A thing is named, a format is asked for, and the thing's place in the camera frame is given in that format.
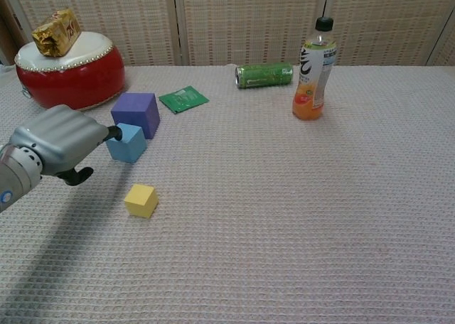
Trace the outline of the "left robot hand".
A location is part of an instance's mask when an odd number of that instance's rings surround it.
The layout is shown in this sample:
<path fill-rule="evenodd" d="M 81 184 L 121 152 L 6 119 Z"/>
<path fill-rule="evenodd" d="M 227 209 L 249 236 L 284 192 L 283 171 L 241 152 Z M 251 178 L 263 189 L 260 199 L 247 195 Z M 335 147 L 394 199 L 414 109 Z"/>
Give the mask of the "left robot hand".
<path fill-rule="evenodd" d="M 67 185 L 85 182 L 93 168 L 75 170 L 100 144 L 109 139 L 122 140 L 118 126 L 105 126 L 92 117 L 69 106 L 59 104 L 45 110 L 34 119 L 18 126 L 9 143 L 39 158 L 41 175 L 55 176 Z"/>

